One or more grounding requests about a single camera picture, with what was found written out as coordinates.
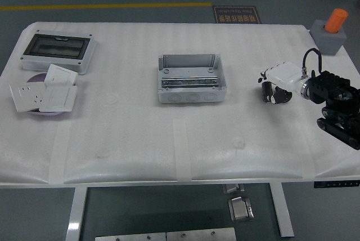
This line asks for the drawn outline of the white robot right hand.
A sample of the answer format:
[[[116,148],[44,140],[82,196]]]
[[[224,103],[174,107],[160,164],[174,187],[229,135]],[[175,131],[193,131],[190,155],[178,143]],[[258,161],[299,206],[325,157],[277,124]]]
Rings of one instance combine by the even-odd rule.
[[[294,93],[309,100],[306,68],[285,62],[260,73],[264,102],[283,104],[291,100]]]

